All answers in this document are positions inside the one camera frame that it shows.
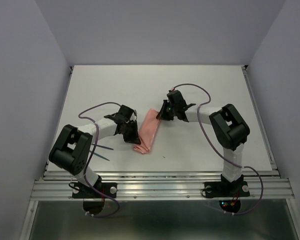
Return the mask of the pink satin napkin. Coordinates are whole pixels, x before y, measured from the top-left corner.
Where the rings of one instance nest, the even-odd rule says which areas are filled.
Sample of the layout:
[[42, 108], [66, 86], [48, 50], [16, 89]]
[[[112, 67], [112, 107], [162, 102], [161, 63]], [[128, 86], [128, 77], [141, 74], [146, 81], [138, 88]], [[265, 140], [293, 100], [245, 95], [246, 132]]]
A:
[[158, 111], [151, 108], [138, 131], [141, 144], [135, 144], [133, 150], [140, 154], [149, 154], [153, 148], [155, 137], [161, 120], [157, 119]]

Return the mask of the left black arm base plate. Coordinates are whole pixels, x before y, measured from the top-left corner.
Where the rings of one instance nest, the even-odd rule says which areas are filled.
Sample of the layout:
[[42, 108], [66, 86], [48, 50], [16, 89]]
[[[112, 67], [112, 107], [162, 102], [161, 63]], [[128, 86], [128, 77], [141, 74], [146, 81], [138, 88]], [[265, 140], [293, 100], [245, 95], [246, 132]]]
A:
[[[72, 198], [73, 199], [101, 199], [102, 195], [94, 191], [92, 188], [80, 183], [80, 182], [71, 182], [68, 186], [72, 189]], [[118, 184], [115, 182], [103, 182], [101, 184], [101, 189], [98, 191], [104, 195], [107, 195], [111, 198], [117, 197], [117, 188]]]

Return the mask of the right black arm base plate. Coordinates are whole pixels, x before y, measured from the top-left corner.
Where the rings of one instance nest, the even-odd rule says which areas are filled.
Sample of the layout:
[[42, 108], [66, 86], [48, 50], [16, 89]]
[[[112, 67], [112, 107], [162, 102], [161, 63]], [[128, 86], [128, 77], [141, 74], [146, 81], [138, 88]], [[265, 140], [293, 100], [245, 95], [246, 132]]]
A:
[[221, 181], [209, 181], [203, 183], [204, 188], [201, 195], [208, 199], [213, 198], [232, 198], [249, 197], [250, 191], [246, 181], [240, 183], [225, 183]]

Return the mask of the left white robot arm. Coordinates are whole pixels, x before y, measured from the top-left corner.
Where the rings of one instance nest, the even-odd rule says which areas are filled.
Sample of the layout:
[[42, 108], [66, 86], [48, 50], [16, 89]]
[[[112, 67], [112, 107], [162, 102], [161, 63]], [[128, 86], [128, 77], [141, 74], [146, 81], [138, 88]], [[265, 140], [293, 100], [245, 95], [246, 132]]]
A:
[[48, 160], [74, 176], [84, 185], [84, 191], [90, 197], [101, 193], [102, 179], [90, 167], [89, 163], [96, 150], [98, 140], [122, 135], [125, 143], [140, 145], [137, 112], [120, 105], [115, 113], [105, 115], [99, 120], [78, 115], [80, 119], [91, 121], [83, 126], [65, 125], [59, 133], [49, 153]]

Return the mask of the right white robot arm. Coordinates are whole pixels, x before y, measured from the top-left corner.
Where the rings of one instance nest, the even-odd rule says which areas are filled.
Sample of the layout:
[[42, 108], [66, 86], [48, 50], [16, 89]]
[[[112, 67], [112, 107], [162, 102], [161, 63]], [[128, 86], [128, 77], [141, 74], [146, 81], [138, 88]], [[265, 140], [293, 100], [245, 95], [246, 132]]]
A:
[[[236, 182], [242, 176], [242, 152], [250, 134], [250, 128], [233, 104], [223, 107], [208, 107], [207, 103], [200, 105], [187, 104], [179, 90], [172, 90], [166, 95], [156, 118], [172, 121], [174, 118], [187, 123], [199, 123], [201, 130], [212, 149], [223, 159], [223, 170], [220, 182], [221, 192], [232, 195], [238, 190]], [[220, 153], [209, 139], [204, 124], [212, 126], [218, 143], [223, 148]]]

